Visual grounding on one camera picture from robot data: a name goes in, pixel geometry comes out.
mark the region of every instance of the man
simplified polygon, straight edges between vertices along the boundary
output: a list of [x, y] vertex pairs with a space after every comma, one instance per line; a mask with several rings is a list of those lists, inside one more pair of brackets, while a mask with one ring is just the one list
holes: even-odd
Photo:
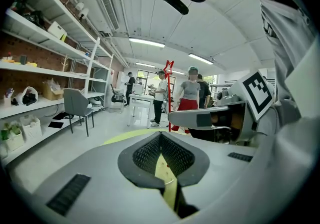
[[260, 0], [262, 24], [273, 47], [279, 101], [275, 104], [278, 128], [301, 115], [285, 80], [313, 43], [317, 30], [301, 0]]
[[165, 72], [163, 70], [158, 72], [158, 76], [161, 79], [158, 88], [155, 91], [154, 102], [154, 119], [151, 120], [151, 126], [159, 126], [162, 114], [163, 101], [167, 100], [168, 83], [165, 79]]
[[263, 80], [265, 81], [265, 83], [266, 83], [266, 86], [268, 87], [268, 89], [269, 89], [269, 91], [270, 91], [270, 94], [272, 95], [272, 97], [275, 95], [274, 93], [275, 93], [275, 90], [274, 90], [274, 87], [273, 87], [273, 85], [270, 83], [270, 82], [268, 82], [267, 81], [267, 79], [266, 79], [266, 77], [265, 76], [263, 76]]
[[199, 109], [207, 109], [211, 96], [209, 86], [207, 85], [207, 83], [204, 82], [204, 79], [201, 74], [198, 74], [197, 81], [200, 84]]
[[129, 95], [132, 94], [132, 87], [134, 86], [136, 80], [134, 79], [133, 75], [132, 75], [132, 72], [129, 72], [128, 73], [128, 76], [129, 76], [129, 82], [126, 82], [125, 85], [127, 86], [126, 87], [126, 105], [125, 106], [129, 106], [130, 105], [130, 97]]

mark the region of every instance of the gray t-shirt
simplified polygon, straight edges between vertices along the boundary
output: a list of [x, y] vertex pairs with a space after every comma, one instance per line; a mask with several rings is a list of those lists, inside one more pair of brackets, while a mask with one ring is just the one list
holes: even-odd
[[198, 92], [200, 91], [199, 83], [192, 83], [190, 81], [185, 81], [181, 84], [184, 90], [183, 98], [187, 100], [197, 100]]

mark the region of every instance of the potted plant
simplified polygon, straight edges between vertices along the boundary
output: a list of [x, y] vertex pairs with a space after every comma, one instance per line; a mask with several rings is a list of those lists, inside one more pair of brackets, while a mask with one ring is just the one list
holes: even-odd
[[11, 151], [21, 147], [25, 142], [19, 125], [15, 122], [5, 123], [1, 130], [1, 139]]

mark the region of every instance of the white floor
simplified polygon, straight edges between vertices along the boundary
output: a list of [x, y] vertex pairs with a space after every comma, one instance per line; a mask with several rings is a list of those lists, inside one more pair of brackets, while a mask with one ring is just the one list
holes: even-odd
[[[48, 176], [84, 152], [122, 133], [147, 128], [147, 109], [137, 109], [131, 126], [127, 126], [128, 118], [128, 107], [123, 113], [98, 112], [94, 115], [94, 128], [91, 118], [88, 120], [89, 137], [84, 123], [73, 124], [73, 134], [70, 127], [64, 128], [9, 163], [12, 180], [33, 193]], [[167, 115], [162, 114], [160, 126], [167, 125]]]

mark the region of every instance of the black pants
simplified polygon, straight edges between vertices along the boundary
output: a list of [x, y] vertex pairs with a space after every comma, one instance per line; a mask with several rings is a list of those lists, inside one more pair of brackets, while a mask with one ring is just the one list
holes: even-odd
[[126, 96], [126, 103], [127, 104], [130, 104], [130, 97], [129, 97], [129, 95], [131, 95], [131, 92], [132, 92], [132, 90], [130, 90], [130, 91], [126, 91], [126, 94], [125, 94], [125, 96]]
[[199, 109], [204, 109], [205, 108], [205, 101], [199, 101]]
[[161, 114], [162, 114], [162, 104], [163, 104], [163, 101], [157, 101], [155, 100], [154, 102], [154, 121], [156, 123], [160, 123], [160, 120], [161, 120]]

